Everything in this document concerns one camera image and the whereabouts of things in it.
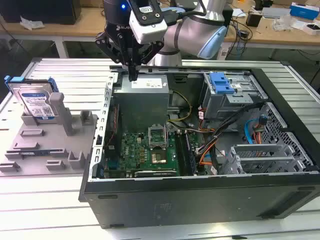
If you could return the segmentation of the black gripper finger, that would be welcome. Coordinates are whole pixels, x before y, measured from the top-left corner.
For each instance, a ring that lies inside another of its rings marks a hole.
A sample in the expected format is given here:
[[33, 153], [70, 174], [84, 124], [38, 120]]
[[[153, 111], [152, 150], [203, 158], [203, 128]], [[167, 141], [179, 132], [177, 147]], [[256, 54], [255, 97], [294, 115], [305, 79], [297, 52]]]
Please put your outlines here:
[[141, 65], [146, 65], [164, 46], [162, 41], [146, 44], [133, 43], [133, 80], [136, 81]]
[[125, 34], [120, 31], [114, 37], [115, 39], [112, 40], [104, 31], [97, 35], [94, 42], [113, 62], [122, 64], [122, 67], [128, 72], [129, 81], [133, 82], [135, 80], [135, 66]]

